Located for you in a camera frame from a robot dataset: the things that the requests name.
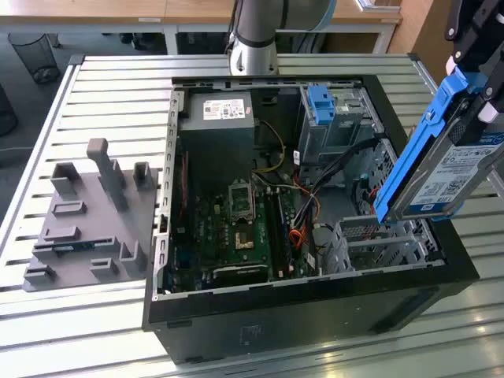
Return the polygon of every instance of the yellow cable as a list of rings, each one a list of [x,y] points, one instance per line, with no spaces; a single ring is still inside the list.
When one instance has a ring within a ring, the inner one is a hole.
[[[266,122],[265,120],[261,120],[261,122],[263,124],[265,124],[266,126],[268,126],[268,128],[272,131],[272,133],[275,134],[276,138],[280,142],[280,145],[282,146],[282,153],[280,154],[280,161],[278,162],[278,164],[274,165],[273,167],[252,169],[252,172],[256,172],[256,173],[273,172],[273,171],[277,170],[284,163],[285,145],[284,145],[284,141],[282,140],[282,138],[280,138],[280,135],[278,134],[278,132],[276,132],[275,128],[273,128],[273,126],[271,124],[269,124],[269,122]]]

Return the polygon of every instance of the table leg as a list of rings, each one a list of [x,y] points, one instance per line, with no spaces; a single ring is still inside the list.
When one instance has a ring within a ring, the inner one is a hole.
[[[179,48],[176,44],[176,26],[175,25],[167,25],[163,28],[163,33],[165,34],[165,43],[166,43],[166,53],[167,55],[178,55]]]
[[[393,24],[385,24],[382,25],[382,30],[378,34],[378,38],[376,38],[376,43],[374,48],[372,49],[373,54],[385,54],[388,50],[388,45],[391,42],[392,35],[394,34],[395,25]]]

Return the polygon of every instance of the white sticker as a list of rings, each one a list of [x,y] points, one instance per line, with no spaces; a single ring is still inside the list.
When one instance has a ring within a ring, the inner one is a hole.
[[[306,262],[315,269],[315,257],[313,257],[310,253],[306,254]]]
[[[236,100],[209,100],[203,103],[203,120],[234,120],[245,118],[241,98]]]
[[[139,22],[161,22],[161,18],[140,17]]]
[[[421,211],[427,211],[434,207],[427,204],[452,202],[476,175],[478,163],[499,147],[500,144],[452,146],[418,191],[411,205],[424,205]]]
[[[294,164],[299,165],[299,158],[301,157],[299,151],[294,150],[294,152],[292,153],[292,157],[294,158]]]

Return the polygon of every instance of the cable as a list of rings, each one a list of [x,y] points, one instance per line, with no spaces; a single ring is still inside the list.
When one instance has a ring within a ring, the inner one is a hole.
[[[280,137],[280,135],[278,134],[278,132],[276,132],[275,128],[271,124],[269,124],[269,122],[266,122],[265,120],[259,120],[259,122],[261,122],[262,124],[265,124],[266,126],[268,126],[268,128],[272,131],[272,133],[275,134],[275,137],[278,139],[278,141],[280,142],[280,145],[282,146],[282,152],[280,154],[280,160],[279,160],[279,162],[276,165],[274,165],[273,167],[253,169],[252,172],[254,172],[254,173],[273,172],[273,171],[277,170],[280,166],[282,166],[282,164],[284,163],[284,159],[285,159],[285,145],[284,145],[284,141],[282,140],[282,138]]]
[[[296,179],[297,179],[297,176],[294,176],[294,178],[292,179],[292,180],[293,180],[293,182],[294,182],[294,185],[295,185],[297,188],[301,189],[301,190],[303,191],[303,193],[305,193],[306,195],[310,196],[310,195],[311,195],[311,193],[309,192],[309,190],[308,190],[308,189],[306,189],[306,188],[304,188],[304,187],[302,187],[302,186],[301,186],[301,185],[300,185],[300,184],[296,181]],[[313,221],[316,221],[316,220],[317,220],[317,218],[318,218],[318,216],[321,214],[321,207],[322,207],[322,206],[321,206],[321,203],[319,202],[319,200],[318,200],[318,198],[317,198],[317,196],[316,196],[316,195],[313,195],[313,199],[314,199],[314,201],[315,201],[315,204],[317,205],[317,212],[315,213],[315,217],[313,217]]]
[[[369,202],[369,206],[371,206],[371,214],[374,214],[375,213],[375,206],[373,205],[373,202],[374,202],[374,198],[376,197],[376,193],[378,193],[378,190],[380,189],[380,187],[375,187],[370,193],[369,193],[369,196],[368,196],[368,202]]]
[[[236,7],[238,6],[238,0],[235,0],[235,3],[233,4],[233,10],[231,13],[231,20],[229,21],[228,25],[228,34],[227,34],[227,41],[226,41],[226,47],[224,48],[224,54],[226,54],[229,50],[229,47],[231,46],[231,42],[229,41],[229,38],[231,37],[231,31],[235,27],[235,18],[236,18]]]
[[[186,154],[182,153],[182,169],[180,171],[181,175],[181,181],[182,181],[182,203],[180,204],[180,212],[179,212],[179,219],[182,219],[183,212],[185,210],[185,205],[186,205],[186,184],[185,184],[185,169],[186,169]]]
[[[0,152],[18,151],[18,150],[33,150],[33,147],[9,147],[9,148],[2,148],[2,149],[0,149]]]
[[[307,38],[308,38],[308,33],[305,33],[304,36],[301,39],[301,42],[298,45],[298,48],[296,49],[296,54],[300,53],[300,51],[302,49],[302,44],[306,41]]]
[[[268,187],[286,187],[289,189],[296,189],[296,190],[301,189],[300,187],[296,187],[294,185],[287,185],[285,183],[272,183],[271,181],[267,180],[262,174],[260,174],[258,172],[253,171],[252,174],[254,174],[254,176],[256,176],[264,185],[266,185]]]
[[[309,209],[309,205],[313,200],[314,195],[318,193],[321,187],[329,182],[329,180],[339,171],[341,171],[348,164],[350,159],[359,151],[365,150],[368,148],[375,147],[378,142],[384,138],[385,135],[377,135],[375,138],[364,139],[361,142],[355,143],[352,147],[347,149],[343,154],[339,155],[333,162],[329,163],[329,165],[322,171],[321,175],[315,180],[310,192],[309,198],[305,202],[305,204],[301,207],[301,209],[296,214],[293,220],[293,228],[299,228],[303,223],[303,220],[306,217],[307,210]]]

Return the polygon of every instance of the wooden desk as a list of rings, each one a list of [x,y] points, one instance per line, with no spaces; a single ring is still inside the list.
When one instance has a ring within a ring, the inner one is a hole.
[[[161,32],[164,15],[165,0],[1,0],[0,31]]]
[[[176,33],[226,32],[234,0],[0,0],[0,32],[163,32],[177,55]],[[387,52],[398,13],[363,13],[338,0],[323,33],[375,33],[374,53]]]
[[[234,0],[166,0],[165,38],[169,54],[178,54],[178,32],[225,32]],[[331,23],[323,33],[376,33],[373,53],[386,53],[399,13],[361,12],[355,0],[338,0]]]

